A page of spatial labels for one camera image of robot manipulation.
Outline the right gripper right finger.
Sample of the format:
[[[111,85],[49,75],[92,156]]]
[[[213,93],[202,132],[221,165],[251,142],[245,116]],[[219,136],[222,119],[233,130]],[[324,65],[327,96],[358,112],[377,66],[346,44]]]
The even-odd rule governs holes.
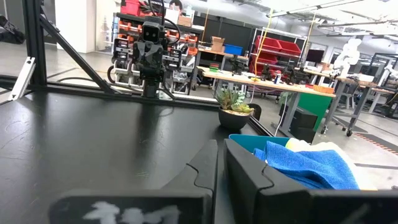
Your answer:
[[[306,223],[306,188],[268,166],[232,139],[224,166],[237,223]]]

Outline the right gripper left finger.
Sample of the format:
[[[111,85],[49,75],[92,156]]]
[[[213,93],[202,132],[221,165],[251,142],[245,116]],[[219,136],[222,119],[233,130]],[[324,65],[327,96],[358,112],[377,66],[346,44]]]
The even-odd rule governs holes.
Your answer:
[[[217,166],[218,145],[211,139],[162,187],[175,197],[179,223],[214,222]]]

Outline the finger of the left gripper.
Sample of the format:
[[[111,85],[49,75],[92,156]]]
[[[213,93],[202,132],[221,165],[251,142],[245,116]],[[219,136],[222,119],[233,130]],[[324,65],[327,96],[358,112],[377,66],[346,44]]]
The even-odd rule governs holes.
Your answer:
[[[159,46],[152,47],[152,68],[159,72]]]
[[[152,47],[147,47],[146,48],[146,65],[145,65],[145,71],[146,73],[150,72],[151,69],[151,62],[152,62],[152,57],[151,57],[151,48]]]

